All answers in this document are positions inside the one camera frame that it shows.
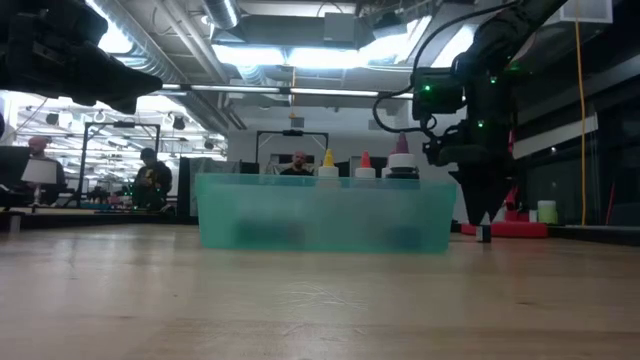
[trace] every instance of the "white lamp shade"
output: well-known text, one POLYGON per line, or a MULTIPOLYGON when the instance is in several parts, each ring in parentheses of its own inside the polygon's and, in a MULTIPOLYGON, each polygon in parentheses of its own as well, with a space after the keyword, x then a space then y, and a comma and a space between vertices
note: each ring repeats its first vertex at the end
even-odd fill
POLYGON ((56 184, 57 163, 51 160, 29 159, 22 174, 22 181, 35 184, 56 184))

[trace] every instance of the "man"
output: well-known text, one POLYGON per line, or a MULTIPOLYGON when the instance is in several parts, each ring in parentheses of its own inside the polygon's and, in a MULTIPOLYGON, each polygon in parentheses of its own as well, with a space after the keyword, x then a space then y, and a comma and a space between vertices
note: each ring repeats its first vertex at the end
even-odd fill
POLYGON ((304 168, 307 163, 307 154, 296 151, 293 154, 291 167, 280 172, 280 175, 313 176, 313 173, 304 168))
POLYGON ((161 161, 155 150, 146 148, 140 152, 144 166, 138 171, 133 191, 134 203, 148 210, 160 210, 171 190, 171 170, 161 161))
MULTIPOLYGON (((31 158, 35 160, 52 161, 56 163, 56 183, 55 184, 43 184, 40 186, 40 203, 45 205, 52 205, 58 200, 60 192, 66 189, 67 182, 64 177, 64 168, 58 161, 48 158, 44 151, 47 148, 49 139, 42 136, 34 136, 29 139, 29 150, 31 151, 31 158)), ((27 183, 27 186, 34 190, 37 184, 27 183)))

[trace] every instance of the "yellow bottle cap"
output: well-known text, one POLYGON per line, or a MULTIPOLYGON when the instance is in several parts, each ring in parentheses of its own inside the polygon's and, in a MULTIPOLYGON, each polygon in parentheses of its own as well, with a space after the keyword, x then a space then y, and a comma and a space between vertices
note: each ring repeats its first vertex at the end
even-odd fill
POLYGON ((331 151, 331 149, 327 149, 327 153, 324 155, 324 162, 322 163, 322 166, 327 166, 327 167, 335 166, 333 164, 333 152, 331 151))

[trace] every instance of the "table surface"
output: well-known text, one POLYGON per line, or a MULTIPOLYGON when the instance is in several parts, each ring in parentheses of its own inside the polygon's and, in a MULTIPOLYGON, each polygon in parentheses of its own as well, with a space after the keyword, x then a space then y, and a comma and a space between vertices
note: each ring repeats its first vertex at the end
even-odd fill
POLYGON ((194 226, 0 235, 0 357, 640 358, 640 251, 571 240, 446 255, 202 249, 194 226))

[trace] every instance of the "teal plastic container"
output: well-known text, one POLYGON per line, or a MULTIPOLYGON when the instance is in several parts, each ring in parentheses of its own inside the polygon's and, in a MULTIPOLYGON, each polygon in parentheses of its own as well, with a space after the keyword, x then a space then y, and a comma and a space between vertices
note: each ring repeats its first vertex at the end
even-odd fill
POLYGON ((198 174, 207 248, 368 253, 447 250, 455 184, 198 174))

